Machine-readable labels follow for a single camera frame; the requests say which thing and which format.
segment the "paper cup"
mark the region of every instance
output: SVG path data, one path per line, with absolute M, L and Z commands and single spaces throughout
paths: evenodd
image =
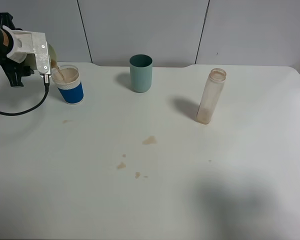
M 79 70 L 73 65 L 62 65 L 59 67 L 65 81 L 57 69 L 52 71 L 52 80 L 59 89 L 67 104 L 79 104 L 84 99 L 84 91 L 79 78 Z

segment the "translucent bottle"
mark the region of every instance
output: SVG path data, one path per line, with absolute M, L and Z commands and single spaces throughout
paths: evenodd
M 200 107 L 196 115 L 196 120 L 201 124 L 208 124 L 215 111 L 219 96 L 226 81 L 227 73 L 221 68 L 211 70 L 206 80 Z

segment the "white table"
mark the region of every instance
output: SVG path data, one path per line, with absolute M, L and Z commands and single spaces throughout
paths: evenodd
M 37 110 L 0 116 L 0 238 L 300 240 L 294 69 L 154 68 L 151 89 L 135 93 L 128 67 L 73 64 L 82 103 L 51 84 Z M 193 118 L 216 67 L 227 79 L 202 125 Z M 40 101 L 42 79 L 23 83 L 10 87 L 0 70 L 1 111 Z M 149 136 L 157 144 L 142 144 Z

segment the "brown stain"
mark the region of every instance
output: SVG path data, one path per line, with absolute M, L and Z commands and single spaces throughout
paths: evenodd
M 116 169 L 120 170 L 120 169 L 124 169 L 126 168 L 126 164 L 122 161 L 118 166 L 116 166 Z
M 138 172 L 138 171 L 136 171 L 136 172 L 135 172 L 135 179 L 138 179 L 140 176 L 141 176 L 141 173 Z
M 150 136 L 142 142 L 143 145 L 156 144 L 156 143 L 157 143 L 157 140 L 156 140 L 155 136 Z

